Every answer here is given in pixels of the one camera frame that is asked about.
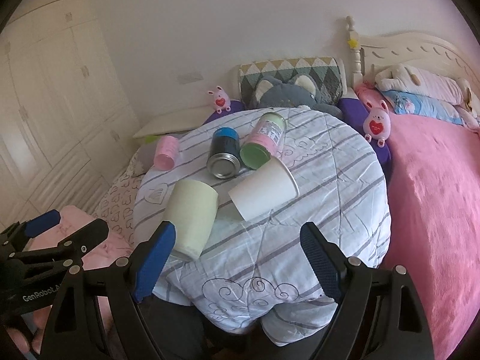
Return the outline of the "operator hand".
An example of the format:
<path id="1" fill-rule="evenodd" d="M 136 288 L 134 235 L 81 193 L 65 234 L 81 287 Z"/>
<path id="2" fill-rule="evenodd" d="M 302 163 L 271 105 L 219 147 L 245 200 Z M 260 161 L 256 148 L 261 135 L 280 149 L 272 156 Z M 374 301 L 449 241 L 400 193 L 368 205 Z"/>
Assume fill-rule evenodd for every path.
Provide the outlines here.
<path id="1" fill-rule="evenodd" d="M 19 315 L 8 321 L 7 333 L 22 354 L 39 355 L 51 306 Z"/>

